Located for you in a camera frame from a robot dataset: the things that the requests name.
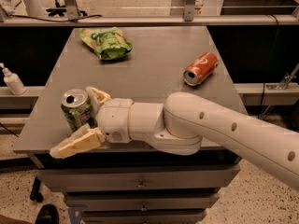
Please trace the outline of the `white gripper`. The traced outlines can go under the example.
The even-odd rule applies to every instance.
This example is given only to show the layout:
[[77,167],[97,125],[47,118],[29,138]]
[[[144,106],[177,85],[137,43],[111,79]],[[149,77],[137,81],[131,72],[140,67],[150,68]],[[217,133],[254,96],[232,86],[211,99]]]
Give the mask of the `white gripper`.
[[100,147],[105,140],[109,143],[129,143],[129,112],[132,99],[115,98],[111,100],[108,93],[95,87],[85,88],[94,114],[97,114],[98,127],[91,128],[85,124],[71,134],[70,137],[50,150],[54,159],[65,159],[79,153]]

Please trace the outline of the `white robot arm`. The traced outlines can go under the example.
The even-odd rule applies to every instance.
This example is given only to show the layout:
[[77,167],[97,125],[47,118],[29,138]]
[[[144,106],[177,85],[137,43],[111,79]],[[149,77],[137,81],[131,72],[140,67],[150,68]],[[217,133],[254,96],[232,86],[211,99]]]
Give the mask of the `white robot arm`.
[[299,190],[299,133],[252,118],[200,96],[175,92],[164,103],[137,103],[86,89],[97,126],[84,124],[50,150],[64,159],[102,143],[142,141],[172,154],[192,155],[203,138],[251,162],[289,187]]

